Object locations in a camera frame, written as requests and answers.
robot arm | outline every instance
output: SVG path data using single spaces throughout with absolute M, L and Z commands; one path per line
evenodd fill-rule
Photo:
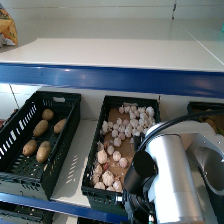
M 216 135 L 207 123 L 181 122 L 153 137 L 145 151 L 158 168 L 148 189 L 148 200 L 154 202 L 158 223 L 204 223 L 187 155 L 201 169 L 213 192 L 224 195 L 223 149 L 223 136 Z M 130 174 L 125 178 L 125 186 L 130 185 L 129 179 Z

white tile wall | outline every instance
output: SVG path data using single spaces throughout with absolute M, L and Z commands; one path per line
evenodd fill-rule
M 5 8 L 172 6 L 174 0 L 1 0 Z
M 19 106 L 19 108 L 21 108 L 24 103 L 26 102 L 26 100 L 28 100 L 30 97 L 32 96 L 29 95 L 29 94 L 15 94 L 15 98 L 16 98 L 16 101 L 17 101 L 17 104 Z
M 0 119 L 7 120 L 14 109 L 18 109 L 18 107 L 11 93 L 0 93 L 0 99 Z
M 28 85 L 11 85 L 11 87 L 14 93 L 29 94 L 29 95 L 32 95 L 34 92 L 36 92 L 38 89 L 41 88 L 41 86 L 28 86 Z
M 12 93 L 9 84 L 0 84 L 0 93 Z
M 177 6 L 189 5 L 223 5 L 223 0 L 177 0 Z
M 167 18 L 173 7 L 80 7 L 11 9 L 8 13 L 18 19 L 89 19 L 89 18 Z
M 204 18 L 223 18 L 224 4 L 222 5 L 187 5 L 177 6 L 175 19 L 204 19 Z

plastic crate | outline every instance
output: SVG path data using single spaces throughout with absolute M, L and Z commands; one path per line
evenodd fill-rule
M 92 175 L 94 162 L 96 160 L 97 142 L 102 137 L 100 130 L 104 120 L 108 120 L 109 112 L 112 108 L 120 107 L 124 102 L 137 103 L 139 107 L 151 106 L 155 110 L 155 121 L 160 122 L 160 112 L 157 100 L 141 99 L 141 98 L 129 98 L 129 97 L 117 97 L 117 96 L 105 96 L 104 102 L 101 108 L 96 132 L 91 146 L 91 151 L 88 156 L 88 162 L 85 168 L 85 172 L 82 180 L 82 194 L 87 196 L 92 209 L 114 213 L 118 215 L 127 215 L 125 209 L 121 203 L 118 203 L 116 198 L 122 196 L 122 193 L 95 189 L 90 186 L 90 177 Z
M 24 106 L 4 124 L 0 131 L 0 192 L 48 200 L 57 182 L 71 141 L 80 121 L 80 94 L 36 92 Z M 48 130 L 33 137 L 35 126 L 42 119 L 44 109 L 54 112 Z M 60 134 L 54 125 L 66 118 Z M 35 139 L 37 146 L 43 141 L 51 143 L 51 153 L 45 163 L 36 161 L 36 153 L 26 157 L 24 145 Z
M 190 102 L 187 106 L 187 110 L 188 110 L 189 114 L 194 113 L 196 111 L 206 111 L 208 109 L 221 110 L 221 109 L 224 109 L 224 104 L 206 103 L 206 102 Z M 224 196 L 216 195 L 207 185 L 200 169 L 199 169 L 199 171 L 204 180 L 204 183 L 205 183 L 205 186 L 206 186 L 209 198 L 210 198 L 211 205 L 212 205 L 214 213 L 217 217 L 217 221 L 219 224 L 223 224 L 224 223 Z
M 0 202 L 0 218 L 17 224 L 51 224 L 54 212 Z

white wall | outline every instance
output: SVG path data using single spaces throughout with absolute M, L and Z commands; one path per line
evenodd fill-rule
M 224 18 L 223 0 L 1 0 L 16 19 Z
M 0 120 L 6 120 L 18 109 L 11 88 L 8 84 L 0 84 Z

blue stripe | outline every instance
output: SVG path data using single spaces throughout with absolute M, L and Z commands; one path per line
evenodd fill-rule
M 0 82 L 224 98 L 224 72 L 2 63 Z
M 39 209 L 58 212 L 58 213 L 64 213 L 68 215 L 75 215 L 78 217 L 84 217 L 84 218 L 99 220 L 103 222 L 119 224 L 120 221 L 127 221 L 126 216 L 104 213 L 104 212 L 92 210 L 90 208 L 79 207 L 75 205 L 69 205 L 69 204 L 64 204 L 64 203 L 59 203 L 54 201 L 43 201 L 39 199 L 11 195 L 11 194 L 0 193 L 0 201 L 39 208 Z

